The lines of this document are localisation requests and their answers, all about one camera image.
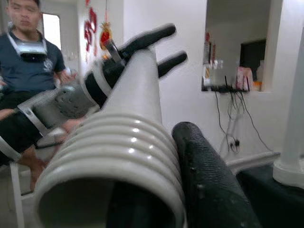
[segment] pipe opening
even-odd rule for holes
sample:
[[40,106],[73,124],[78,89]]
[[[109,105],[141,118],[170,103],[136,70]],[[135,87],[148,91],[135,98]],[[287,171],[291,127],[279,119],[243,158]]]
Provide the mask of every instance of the pipe opening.
[[174,214],[155,195],[101,178],[56,185],[41,198],[38,216],[45,228],[175,227]]

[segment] man's hand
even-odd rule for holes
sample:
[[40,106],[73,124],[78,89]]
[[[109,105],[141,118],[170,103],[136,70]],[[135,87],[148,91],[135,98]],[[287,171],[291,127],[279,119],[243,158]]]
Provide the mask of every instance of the man's hand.
[[69,83],[75,80],[77,73],[69,74],[66,70],[57,73],[58,78],[60,79],[61,84]]

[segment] headset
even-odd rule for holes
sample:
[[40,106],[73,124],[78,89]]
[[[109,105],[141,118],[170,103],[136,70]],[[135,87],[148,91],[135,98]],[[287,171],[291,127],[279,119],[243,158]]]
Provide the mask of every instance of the headset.
[[43,35],[37,30],[40,36],[39,41],[32,42],[18,40],[16,42],[10,34],[13,31],[13,28],[14,25],[9,26],[7,35],[17,54],[27,62],[43,62],[48,56],[47,42]]

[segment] navy t-shirt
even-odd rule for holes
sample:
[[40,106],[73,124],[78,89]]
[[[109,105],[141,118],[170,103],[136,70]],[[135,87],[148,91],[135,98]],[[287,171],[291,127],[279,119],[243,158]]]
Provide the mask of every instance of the navy t-shirt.
[[10,91],[42,92],[55,89],[54,72],[66,67],[62,53],[47,41],[47,59],[43,62],[26,62],[17,54],[7,34],[0,36],[0,68],[3,81]]

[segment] man's hair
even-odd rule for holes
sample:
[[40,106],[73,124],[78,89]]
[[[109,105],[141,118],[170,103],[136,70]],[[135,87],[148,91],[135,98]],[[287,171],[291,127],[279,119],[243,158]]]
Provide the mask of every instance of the man's hair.
[[40,8],[40,0],[33,0],[34,2],[36,2],[36,4],[38,5],[38,7]]

